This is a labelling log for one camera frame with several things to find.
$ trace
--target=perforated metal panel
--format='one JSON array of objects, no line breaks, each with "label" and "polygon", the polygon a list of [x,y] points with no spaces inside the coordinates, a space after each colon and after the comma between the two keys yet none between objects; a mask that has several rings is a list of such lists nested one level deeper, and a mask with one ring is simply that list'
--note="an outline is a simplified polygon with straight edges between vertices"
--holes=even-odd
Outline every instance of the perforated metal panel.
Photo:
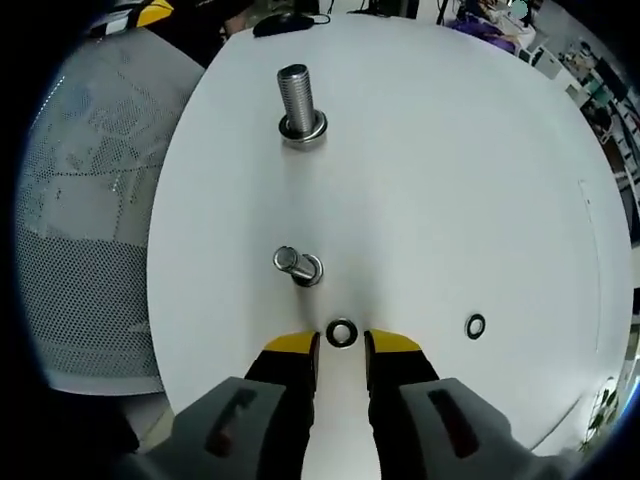
[{"label": "perforated metal panel", "polygon": [[162,389],[147,312],[148,229],[171,135],[202,73],[143,29],[88,42],[62,66],[31,127],[17,269],[54,388]]}]

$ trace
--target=threaded bolt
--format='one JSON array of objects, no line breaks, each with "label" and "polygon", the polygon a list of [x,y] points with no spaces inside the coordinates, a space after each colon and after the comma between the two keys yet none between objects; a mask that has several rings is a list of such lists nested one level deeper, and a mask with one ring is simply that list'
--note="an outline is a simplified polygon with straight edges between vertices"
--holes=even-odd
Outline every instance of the threaded bolt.
[{"label": "threaded bolt", "polygon": [[293,64],[278,72],[278,86],[284,102],[289,130],[308,135],[316,124],[316,112],[313,108],[311,80],[306,65]]}]

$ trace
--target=metal bolt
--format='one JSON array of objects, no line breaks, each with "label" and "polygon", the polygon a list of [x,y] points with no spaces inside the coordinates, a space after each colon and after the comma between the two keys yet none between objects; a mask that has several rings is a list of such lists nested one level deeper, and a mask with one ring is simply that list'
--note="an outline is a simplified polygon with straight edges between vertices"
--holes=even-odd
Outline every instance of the metal bolt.
[{"label": "metal bolt", "polygon": [[281,272],[288,273],[301,287],[312,287],[322,278],[320,259],[313,255],[300,255],[295,248],[280,247],[273,255],[273,264]]},{"label": "metal bolt", "polygon": [[280,120],[280,133],[285,143],[298,149],[308,149],[327,130],[327,117],[313,106],[309,69],[294,64],[278,72],[278,86],[286,115]]}]

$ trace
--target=cable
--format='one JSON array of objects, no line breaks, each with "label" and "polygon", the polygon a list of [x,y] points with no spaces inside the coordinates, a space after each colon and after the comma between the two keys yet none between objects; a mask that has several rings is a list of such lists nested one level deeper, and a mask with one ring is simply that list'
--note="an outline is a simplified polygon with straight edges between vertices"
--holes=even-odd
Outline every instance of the cable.
[{"label": "cable", "polygon": [[313,15],[314,17],[324,17],[327,19],[326,22],[316,22],[316,19],[313,19],[313,24],[314,25],[326,25],[327,23],[331,23],[331,17],[329,15],[327,15],[326,13],[317,13],[315,15]]}]

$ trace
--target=white table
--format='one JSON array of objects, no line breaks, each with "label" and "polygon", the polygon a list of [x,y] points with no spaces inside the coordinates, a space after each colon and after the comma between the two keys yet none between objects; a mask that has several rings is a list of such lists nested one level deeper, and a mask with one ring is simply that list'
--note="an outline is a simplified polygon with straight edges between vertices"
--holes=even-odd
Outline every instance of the white table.
[{"label": "white table", "polygon": [[[276,72],[291,63],[308,65],[329,120],[309,153],[278,133]],[[318,255],[322,283],[277,271],[281,245]],[[334,16],[236,35],[205,73],[160,178],[148,297],[176,412],[272,338],[346,316],[416,340],[535,447],[621,368],[630,245],[597,139],[542,74],[441,27]],[[305,478],[377,475],[360,340],[323,340]]]}]

